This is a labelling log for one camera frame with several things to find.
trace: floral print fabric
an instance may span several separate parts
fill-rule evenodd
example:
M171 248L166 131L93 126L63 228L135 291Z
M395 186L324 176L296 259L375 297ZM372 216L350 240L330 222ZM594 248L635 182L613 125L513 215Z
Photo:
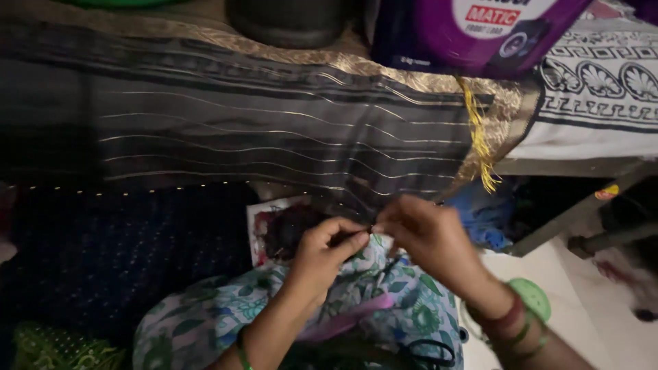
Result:
M416 340L441 342L455 352L452 369L462 369L454 295L411 265L405 254L386 257L391 244L388 237L372 235L370 244L343 265L324 305L306 328L387 293L395 302L393 307L360 320L353 332L394 352ZM134 369L204 369L263 310L287 272L287 267L270 263L231 281L208 278L165 298L137 329ZM437 346L419 346L413 353L450 359L447 351Z

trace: yellow tassel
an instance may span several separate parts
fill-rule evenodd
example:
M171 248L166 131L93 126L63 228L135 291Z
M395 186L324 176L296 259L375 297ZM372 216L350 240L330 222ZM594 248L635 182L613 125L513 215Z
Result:
M495 191L495 185L501 181L492 178L494 166L492 165L491 151L487 146L484 139L484 127L482 126L482 116L478 111L478 100L466 84L463 77L455 76L459 87L464 91L464 102L466 103L466 110L468 111L468 121L470 122L470 136L473 141L473 148L480 158L480 176L482 177L482 185L487 192L492 193Z

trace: dark blue fabric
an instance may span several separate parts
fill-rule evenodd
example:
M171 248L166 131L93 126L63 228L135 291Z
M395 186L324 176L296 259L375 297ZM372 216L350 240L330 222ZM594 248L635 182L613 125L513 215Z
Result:
M0 266L0 317L36 320L129 346L166 295L251 268L245 184L103 193L22 188Z

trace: sticker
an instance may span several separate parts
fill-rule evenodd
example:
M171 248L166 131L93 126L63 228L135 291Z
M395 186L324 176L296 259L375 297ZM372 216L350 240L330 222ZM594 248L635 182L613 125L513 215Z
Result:
M494 39L509 35L523 20L536 20L557 0L453 0L453 16L467 35Z
M618 195L619 195L618 185L611 185L605 189L599 190L598 192L594 193L594 196L598 200L610 200Z

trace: blue cloth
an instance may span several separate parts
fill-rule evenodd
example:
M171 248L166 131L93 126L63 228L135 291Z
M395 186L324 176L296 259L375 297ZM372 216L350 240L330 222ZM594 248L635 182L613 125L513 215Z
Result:
M512 244L503 229L515 208L514 182L503 181L496 191L487 193L480 179L462 187L445 204L459 211L459 218L470 239L492 250L501 250Z
M130 347L139 320L168 294L251 269L245 184L77 193L20 189L0 266L0 317L35 320Z

